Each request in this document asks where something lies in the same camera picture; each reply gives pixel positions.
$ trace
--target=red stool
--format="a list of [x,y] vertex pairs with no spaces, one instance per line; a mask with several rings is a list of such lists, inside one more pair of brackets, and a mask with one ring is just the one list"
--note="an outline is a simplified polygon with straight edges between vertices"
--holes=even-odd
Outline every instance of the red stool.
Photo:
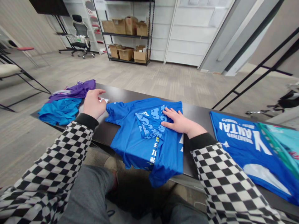
[[[26,53],[26,51],[30,51],[30,50],[35,50],[33,47],[23,47],[23,48],[17,48],[17,50],[19,50],[19,51],[23,51],[24,53],[25,53],[25,55],[29,58],[29,60],[36,66],[36,67],[38,67],[39,68],[39,66],[38,66],[38,64],[32,59],[32,57],[30,57],[27,53]],[[38,55],[49,65],[49,63],[41,56],[41,54],[37,51],[37,50],[35,50],[37,53],[38,53]]]

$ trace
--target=checkered sleeve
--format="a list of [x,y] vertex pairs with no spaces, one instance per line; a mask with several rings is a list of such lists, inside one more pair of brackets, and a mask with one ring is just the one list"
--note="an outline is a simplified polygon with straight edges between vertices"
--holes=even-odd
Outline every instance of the checkered sleeve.
[[23,177],[0,196],[0,223],[56,223],[90,145],[93,130],[71,122]]
[[207,194],[209,223],[281,223],[251,179],[220,143],[191,151]]

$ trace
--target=cushioned seat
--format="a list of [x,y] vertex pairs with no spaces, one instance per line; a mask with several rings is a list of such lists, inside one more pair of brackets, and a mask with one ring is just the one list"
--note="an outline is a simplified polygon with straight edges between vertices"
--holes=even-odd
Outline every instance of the cushioned seat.
[[16,65],[12,65],[12,64],[0,65],[0,78],[10,76],[16,73],[20,73],[20,72],[21,69]]
[[71,43],[71,45],[74,47],[87,48],[86,44],[80,42]]

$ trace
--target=metal shelf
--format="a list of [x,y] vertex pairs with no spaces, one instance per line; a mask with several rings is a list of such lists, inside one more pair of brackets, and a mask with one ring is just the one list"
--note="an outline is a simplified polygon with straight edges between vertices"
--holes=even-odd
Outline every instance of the metal shelf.
[[127,35],[127,34],[115,34],[115,33],[106,33],[106,32],[103,32],[102,33],[103,35],[109,35],[109,36],[122,36],[122,37],[130,37],[130,38],[138,38],[138,39],[152,39],[151,36],[137,36],[137,35]]
[[[101,25],[101,22],[99,20],[99,15],[98,15],[98,11],[96,10],[96,15],[97,15],[97,18],[98,18],[98,22],[99,22],[99,25],[100,25],[100,30],[101,30],[101,33],[104,37],[104,35],[106,36],[110,36],[110,39],[111,39],[111,43],[113,44],[113,39],[112,39],[112,36],[120,36],[120,37],[128,37],[128,38],[138,38],[138,39],[144,39],[144,40],[147,40],[147,44],[146,44],[146,48],[149,50],[149,53],[146,54],[146,60],[147,62],[146,63],[136,63],[134,61],[134,59],[130,60],[130,61],[125,61],[125,60],[121,60],[121,59],[118,59],[118,58],[112,58],[111,57],[111,54],[108,54],[107,53],[107,56],[108,56],[108,59],[109,61],[119,61],[119,62],[125,62],[125,63],[131,63],[131,64],[138,64],[138,65],[145,65],[147,66],[149,63],[150,63],[150,54],[151,54],[151,49],[152,49],[152,36],[153,36],[153,24],[154,24],[154,12],[155,12],[155,0],[106,0],[108,2],[115,2],[115,1],[119,1],[119,2],[149,2],[149,11],[148,11],[148,18],[149,18],[149,23],[148,23],[148,36],[137,36],[137,35],[124,35],[124,34],[116,34],[116,33],[108,33],[108,32],[104,32],[103,28],[102,28],[102,25]],[[108,20],[108,15],[107,15],[107,11],[105,10],[105,15],[106,15],[106,19]],[[104,46],[106,48],[106,52],[108,52],[108,47],[106,44],[106,41],[105,41],[105,38],[103,38],[103,42],[104,42]]]
[[130,61],[125,61],[125,60],[121,60],[121,59],[118,59],[118,58],[112,58],[111,54],[108,54],[108,58],[111,61],[119,61],[119,62],[131,63],[131,64],[138,64],[138,65],[148,65],[148,63],[150,62],[150,61],[147,61],[147,63],[137,63],[137,62],[134,61],[134,59],[132,59]]

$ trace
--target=right hand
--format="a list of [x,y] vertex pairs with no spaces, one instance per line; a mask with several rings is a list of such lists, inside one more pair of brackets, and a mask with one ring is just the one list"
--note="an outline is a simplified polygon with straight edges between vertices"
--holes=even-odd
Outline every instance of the right hand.
[[163,121],[161,125],[176,132],[185,133],[188,135],[189,139],[207,133],[207,131],[201,125],[185,118],[180,111],[177,113],[174,109],[168,109],[166,107],[163,113],[172,119],[173,123]]

